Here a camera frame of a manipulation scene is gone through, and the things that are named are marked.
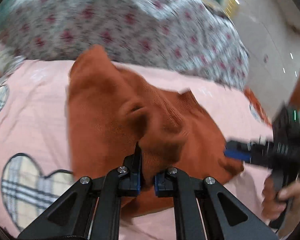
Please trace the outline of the person's right hand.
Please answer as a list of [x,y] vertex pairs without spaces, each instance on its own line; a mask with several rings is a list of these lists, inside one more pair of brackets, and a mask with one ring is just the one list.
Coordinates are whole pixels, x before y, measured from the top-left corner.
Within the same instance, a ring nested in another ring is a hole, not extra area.
[[264,182],[262,194],[264,196],[262,202],[263,218],[268,220],[279,218],[287,207],[286,201],[291,199],[292,204],[287,216],[292,217],[295,222],[297,219],[300,219],[300,179],[297,179],[277,192],[274,188],[274,181],[269,176]]

